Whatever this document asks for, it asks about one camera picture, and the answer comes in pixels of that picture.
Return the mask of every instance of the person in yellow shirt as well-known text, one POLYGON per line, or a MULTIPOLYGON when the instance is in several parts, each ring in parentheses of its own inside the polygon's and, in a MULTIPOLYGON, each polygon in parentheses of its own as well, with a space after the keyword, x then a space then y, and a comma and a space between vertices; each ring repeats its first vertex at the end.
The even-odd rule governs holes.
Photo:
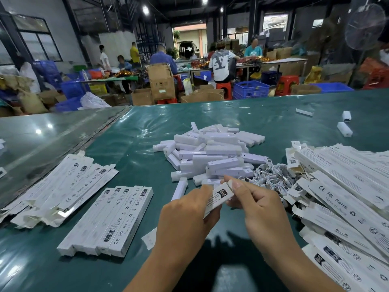
POLYGON ((138 49, 135 46, 136 46, 136 43, 132 42, 132 47, 129 50, 129 54, 130 54, 130 56, 132 58, 132 61, 134 62, 132 64, 132 66, 137 68, 137 67, 141 67, 142 65, 140 64, 140 54, 139 54, 139 51, 138 51, 138 49))

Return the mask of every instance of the recycling symbol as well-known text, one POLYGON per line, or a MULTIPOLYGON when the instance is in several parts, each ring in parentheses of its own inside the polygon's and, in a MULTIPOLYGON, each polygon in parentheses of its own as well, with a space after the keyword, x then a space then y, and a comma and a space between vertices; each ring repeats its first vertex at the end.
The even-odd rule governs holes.
POLYGON ((354 279, 356 279, 358 282, 361 282, 361 281, 362 281, 362 279, 360 278, 359 275, 353 274, 353 277, 354 277, 354 279))
POLYGON ((350 291, 351 290, 351 287, 347 283, 343 283, 342 287, 346 291, 350 291))
POLYGON ((375 229, 374 227, 370 227, 369 231, 370 231, 372 234, 377 234, 377 233, 378 233, 377 229, 375 229))

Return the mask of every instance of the right hand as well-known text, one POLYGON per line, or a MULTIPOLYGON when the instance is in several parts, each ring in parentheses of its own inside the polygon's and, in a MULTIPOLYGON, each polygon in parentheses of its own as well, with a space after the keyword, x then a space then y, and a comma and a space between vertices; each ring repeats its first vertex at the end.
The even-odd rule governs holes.
POLYGON ((294 250, 301 251, 278 194, 273 190, 224 176, 226 182, 231 179, 235 196, 226 204, 244 210, 247 232, 265 260, 282 257, 294 250))

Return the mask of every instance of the ceiling light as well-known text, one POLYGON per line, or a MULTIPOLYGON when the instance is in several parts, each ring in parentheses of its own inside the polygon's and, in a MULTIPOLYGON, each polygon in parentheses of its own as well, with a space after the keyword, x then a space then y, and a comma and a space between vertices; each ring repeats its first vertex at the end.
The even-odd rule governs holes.
POLYGON ((145 15, 149 15, 149 9, 147 8, 147 6, 145 5, 145 6, 143 6, 143 13, 145 14, 145 15))

